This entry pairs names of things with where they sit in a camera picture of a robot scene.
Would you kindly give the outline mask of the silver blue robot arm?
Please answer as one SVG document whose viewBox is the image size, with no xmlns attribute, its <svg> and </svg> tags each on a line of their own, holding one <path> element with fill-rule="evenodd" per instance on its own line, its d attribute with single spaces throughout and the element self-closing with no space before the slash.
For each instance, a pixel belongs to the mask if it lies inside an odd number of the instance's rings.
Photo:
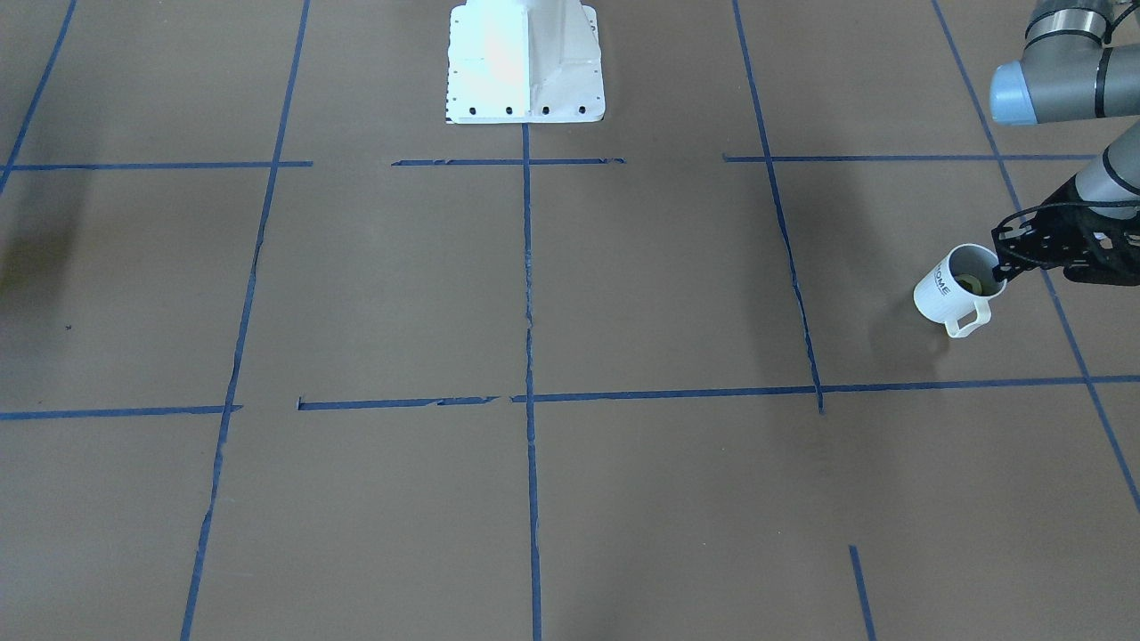
<svg viewBox="0 0 1140 641">
<path fill-rule="evenodd" d="M 1043 125 L 1139 113 L 1137 44 L 1112 44 L 1137 3 L 1039 1 L 1023 33 L 1021 57 L 995 70 L 990 112 L 1001 125 Z M 1127 128 L 1104 153 L 1044 198 L 1007 216 L 992 232 L 994 276 L 1059 269 L 1076 283 L 1135 287 L 1139 130 Z"/>
</svg>

